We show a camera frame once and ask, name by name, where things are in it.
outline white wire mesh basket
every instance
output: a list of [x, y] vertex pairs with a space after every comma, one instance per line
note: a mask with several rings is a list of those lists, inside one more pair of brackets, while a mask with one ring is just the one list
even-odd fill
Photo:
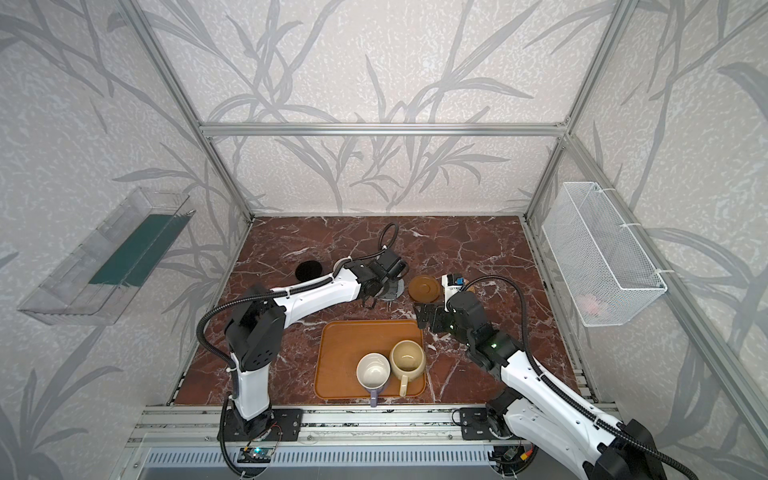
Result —
[[565, 182], [543, 225], [585, 326], [630, 321], [667, 284], [595, 182]]

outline beige mug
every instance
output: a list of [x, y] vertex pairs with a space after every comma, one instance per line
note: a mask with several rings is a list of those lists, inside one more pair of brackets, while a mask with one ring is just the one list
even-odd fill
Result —
[[412, 382], [424, 373], [427, 357], [424, 349], [413, 340], [398, 342], [389, 353], [392, 374], [400, 380], [400, 396], [406, 396], [408, 382]]

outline wallpaper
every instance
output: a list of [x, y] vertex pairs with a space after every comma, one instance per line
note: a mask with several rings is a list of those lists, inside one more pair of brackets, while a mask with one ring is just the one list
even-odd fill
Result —
[[552, 137], [217, 140], [251, 207], [272, 214], [519, 214], [554, 147]]
[[634, 14], [576, 131], [768, 395], [768, 2], [695, 7]]
[[[585, 328], [581, 323], [541, 225], [562, 182], [587, 180], [593, 179], [566, 153], [531, 225], [590, 387], [601, 401], [616, 402], [625, 419], [645, 425], [662, 452], [702, 480], [768, 478], [768, 458], [663, 297], [622, 326]], [[683, 478], [671, 468], [667, 476]]]
[[[102, 479], [247, 230], [112, 2], [0, 2], [0, 477]], [[113, 326], [16, 310], [137, 186], [197, 210]]]
[[563, 121], [614, 0], [141, 0], [204, 121]]

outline gray floor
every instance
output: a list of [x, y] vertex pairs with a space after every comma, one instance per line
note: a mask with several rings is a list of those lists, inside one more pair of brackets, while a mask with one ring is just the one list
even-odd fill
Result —
[[[235, 480], [226, 468], [146, 468], [141, 480]], [[497, 480], [501, 476], [490, 467], [333, 467], [268, 468], [259, 480]], [[521, 480], [576, 480], [567, 468], [544, 452], [524, 472]]]

